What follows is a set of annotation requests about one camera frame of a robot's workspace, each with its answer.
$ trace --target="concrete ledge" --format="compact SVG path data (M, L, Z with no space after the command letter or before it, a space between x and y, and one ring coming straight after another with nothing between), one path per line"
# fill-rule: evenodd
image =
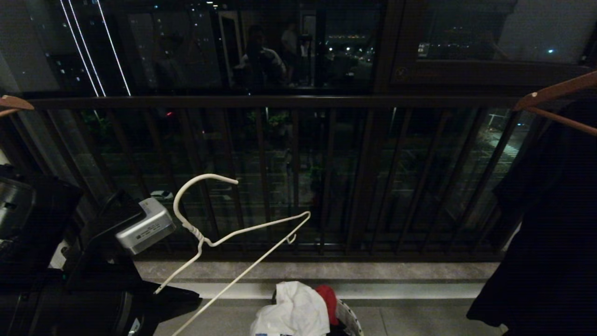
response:
M483 283L335 283L301 281L313 288L323 283L331 285L343 300L446 300L474 299ZM213 298L227 283L170 283L170 286L190 289L203 298ZM274 283L237 283L222 299L270 300Z
M183 262L138 261L141 277L164 281ZM198 261L181 272L176 283L226 283L251 265L250 262ZM318 283L485 283L497 262L393 263L393 262L262 262L241 283L278 283L300 280Z

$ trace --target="gray floor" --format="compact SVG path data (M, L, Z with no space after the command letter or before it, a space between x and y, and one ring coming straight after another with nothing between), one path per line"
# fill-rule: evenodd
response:
M347 300L366 336L499 336L505 329L466 319L469 300ZM221 300L181 335L247 336L265 300ZM193 313L161 323L156 336L170 336Z

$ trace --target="black garment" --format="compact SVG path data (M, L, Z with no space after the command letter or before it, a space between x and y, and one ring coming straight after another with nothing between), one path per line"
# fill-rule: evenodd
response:
M562 115L597 126L597 100ZM514 335L597 334L597 138L552 123L494 190L504 227L524 214L467 317Z
M338 325L330 325L330 332L326 336L348 336L344 329L346 329L346 325L338 320Z

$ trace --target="wooden hanger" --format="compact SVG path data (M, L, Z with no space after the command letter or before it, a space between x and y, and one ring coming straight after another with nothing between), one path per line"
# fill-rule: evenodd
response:
M584 90L587 88L592 88L597 86L597 71L590 72L586 75L579 76L577 78L573 78L568 81L564 81L561 83L557 83L550 87L543 88L537 92L530 93L523 98L521 98L516 105L514 105L514 111L526 110L528 112L532 112L535 114L539 114L542 117L546 117L553 121L557 121L562 123L566 126L570 126L575 128L579 131L583 131L588 133L592 136L597 136L597 129L591 127L589 125L579 123L578 121L574 121L569 118L562 117L561 115L557 115L555 113L547 112L543 109L537 108L538 104L548 102L553 99L557 99L560 97L564 97L568 94Z
M12 96L3 96L0 98L0 106L8 108L0 111L0 118L17 111L21 111L22 109L35 109L28 101Z

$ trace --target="balcony railing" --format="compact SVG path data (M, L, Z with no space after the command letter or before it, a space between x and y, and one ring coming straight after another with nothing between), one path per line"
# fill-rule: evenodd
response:
M111 193L157 196L204 182L181 209L208 237L311 210L273 259L492 261L515 228L496 228L491 189L539 121L500 97L108 97L31 100L0 122L9 159L85 191L78 221ZM254 258L288 227L236 237L207 258ZM183 258L183 230L145 258Z

